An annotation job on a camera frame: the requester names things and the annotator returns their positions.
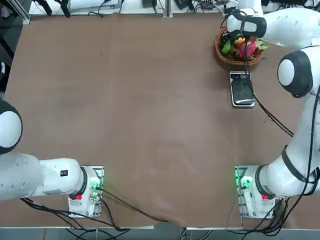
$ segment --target brown table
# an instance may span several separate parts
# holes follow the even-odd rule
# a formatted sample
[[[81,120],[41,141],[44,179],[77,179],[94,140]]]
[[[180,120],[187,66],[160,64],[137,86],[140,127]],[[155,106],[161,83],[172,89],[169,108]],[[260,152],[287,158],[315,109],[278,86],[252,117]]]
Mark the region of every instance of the brown table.
[[[16,151],[104,165],[105,187],[144,211],[181,226],[225,228],[237,195],[235,164],[269,164],[290,138],[258,105],[232,108],[229,70],[213,52],[221,20],[33,18],[23,27],[5,97],[23,119]],[[251,75],[260,100],[295,130],[303,101],[277,80],[288,51],[272,46]],[[68,208],[65,196],[36,201]],[[319,229],[318,202],[317,194],[305,197],[285,227]],[[110,205],[120,226],[155,223]],[[65,226],[19,200],[1,202],[0,211],[1,226]],[[105,212],[101,219],[108,220]],[[238,206],[229,227],[241,227]]]

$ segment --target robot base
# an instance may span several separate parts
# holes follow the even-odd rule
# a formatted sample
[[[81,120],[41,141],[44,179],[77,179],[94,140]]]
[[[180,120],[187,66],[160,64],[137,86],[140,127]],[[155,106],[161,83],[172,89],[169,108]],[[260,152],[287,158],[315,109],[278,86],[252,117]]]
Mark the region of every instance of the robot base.
[[[87,185],[81,196],[76,199],[68,197],[69,211],[77,214],[86,215],[91,218],[101,215],[102,192],[96,190],[95,187],[103,188],[104,186],[104,166],[82,166],[87,174]],[[79,215],[69,214],[72,218],[83,218]]]
[[[250,219],[272,219],[273,212],[267,213],[275,206],[275,197],[268,199],[257,189],[255,174],[258,165],[236,165],[235,181],[238,196],[240,216]]]

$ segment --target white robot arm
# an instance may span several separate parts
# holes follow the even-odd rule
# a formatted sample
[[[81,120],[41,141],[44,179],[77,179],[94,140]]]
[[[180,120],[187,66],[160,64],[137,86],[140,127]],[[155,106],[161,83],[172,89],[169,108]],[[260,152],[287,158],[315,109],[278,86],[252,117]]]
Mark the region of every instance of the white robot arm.
[[[269,165],[249,166],[244,173],[244,178],[250,180],[243,190],[248,216],[264,218],[275,204],[275,195],[300,195],[306,184],[312,116],[320,86],[320,13],[306,8],[286,8],[263,15],[260,0],[240,0],[242,2],[247,8],[240,9],[227,20],[231,37],[239,37],[243,30],[247,37],[294,49],[280,61],[278,81],[293,97],[304,98],[298,129],[281,155]],[[319,109],[315,115],[310,172],[320,166]],[[319,192],[320,185],[309,183],[305,193],[313,191]]]
[[[68,195],[71,212],[93,217],[101,180],[91,167],[75,159],[38,160],[11,152],[21,139],[23,123],[18,111],[0,98],[0,201]]]

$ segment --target floor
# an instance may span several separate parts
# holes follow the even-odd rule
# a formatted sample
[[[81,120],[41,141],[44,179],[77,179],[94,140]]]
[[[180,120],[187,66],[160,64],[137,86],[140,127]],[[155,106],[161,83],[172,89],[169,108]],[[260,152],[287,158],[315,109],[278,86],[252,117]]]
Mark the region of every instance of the floor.
[[[28,10],[31,0],[21,0],[21,3]],[[22,30],[22,21],[19,17],[10,17],[9,19],[0,18],[0,34],[4,36],[10,47],[15,50],[19,36]],[[0,61],[5,61],[8,64],[12,63],[10,57],[0,47]],[[117,235],[114,229],[107,229],[113,235]],[[81,234],[81,231],[73,230],[75,234]],[[203,236],[206,230],[193,230],[190,240],[198,240]],[[75,240],[76,237],[72,236],[65,229],[61,228],[32,228],[32,229],[16,229],[16,228],[2,228],[0,229],[2,240],[18,240],[18,239],[33,239],[33,240]],[[282,230],[277,236],[273,237],[274,240],[313,240],[319,238],[320,231],[318,230]],[[129,233],[118,237],[119,240],[178,240],[181,237],[181,232],[178,226],[170,223],[161,223],[154,226],[154,230],[148,229],[133,229]],[[96,233],[88,233],[83,236],[87,240],[95,240]],[[107,239],[103,233],[98,233],[98,239]],[[224,240],[240,240],[242,235],[233,234],[225,230],[215,230],[208,239],[224,239]],[[268,237],[260,233],[252,233],[246,237],[246,240],[264,240]]]
[[[107,230],[112,235],[117,235],[115,230]],[[193,230],[191,240],[198,240],[207,231],[206,230]],[[80,235],[82,231],[74,230],[73,233]],[[27,239],[32,240],[75,240],[76,237],[72,236],[65,229],[51,228],[51,229],[0,229],[2,240],[19,240]],[[314,240],[319,238],[319,231],[313,230],[283,230],[277,236],[272,237],[273,240]],[[86,240],[95,240],[96,233],[88,233],[83,236]],[[99,240],[107,239],[108,236],[104,233],[99,233]],[[225,230],[215,230],[213,234],[207,238],[208,240],[241,240],[242,235],[227,232]],[[180,239],[180,230],[178,226],[169,223],[161,223],[154,227],[154,230],[133,229],[123,236],[117,237],[118,240],[178,240]],[[245,240],[266,240],[270,237],[264,236],[261,233],[251,233]]]

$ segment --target fruit basket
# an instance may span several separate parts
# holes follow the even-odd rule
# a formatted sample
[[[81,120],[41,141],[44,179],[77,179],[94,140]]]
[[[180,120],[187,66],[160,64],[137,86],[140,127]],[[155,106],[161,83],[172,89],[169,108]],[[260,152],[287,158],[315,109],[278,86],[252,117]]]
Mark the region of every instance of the fruit basket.
[[[224,62],[226,64],[230,64],[230,65],[243,66],[245,64],[244,61],[241,60],[239,57],[235,57],[234,52],[230,51],[228,54],[221,53],[222,46],[220,46],[220,37],[223,33],[226,33],[226,32],[227,32],[227,28],[224,27],[224,28],[221,28],[220,31],[217,33],[215,40],[214,40],[215,52],[216,52],[218,58],[222,62]],[[248,64],[250,66],[257,64],[261,60],[263,54],[264,54],[263,50],[256,49],[252,58],[248,58]]]

